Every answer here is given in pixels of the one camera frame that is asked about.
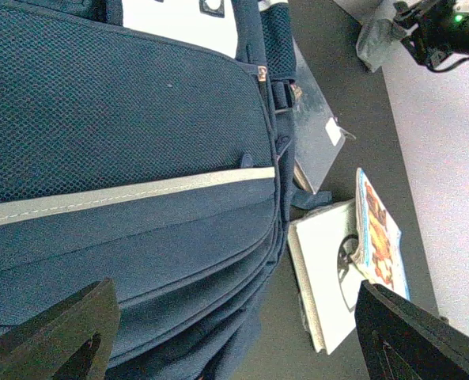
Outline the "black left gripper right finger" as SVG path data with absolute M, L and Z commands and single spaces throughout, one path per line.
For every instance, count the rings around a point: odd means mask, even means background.
M 354 316 L 371 379 L 469 379 L 469 337 L 386 287 L 362 281 Z

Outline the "navy blue student backpack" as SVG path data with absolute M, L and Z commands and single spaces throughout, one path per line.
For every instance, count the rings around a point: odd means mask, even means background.
M 0 1 L 0 336 L 112 279 L 103 379 L 228 379 L 294 183 L 286 1 Z

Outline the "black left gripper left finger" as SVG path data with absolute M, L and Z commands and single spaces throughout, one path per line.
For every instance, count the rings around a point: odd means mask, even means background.
M 0 379 L 103 379 L 119 328 L 112 279 L 0 336 Z

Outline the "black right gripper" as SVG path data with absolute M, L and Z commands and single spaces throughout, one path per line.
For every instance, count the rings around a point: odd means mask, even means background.
M 451 71 L 469 62 L 469 1 L 399 1 L 394 8 L 393 22 L 411 31 L 401 43 L 418 65 Z

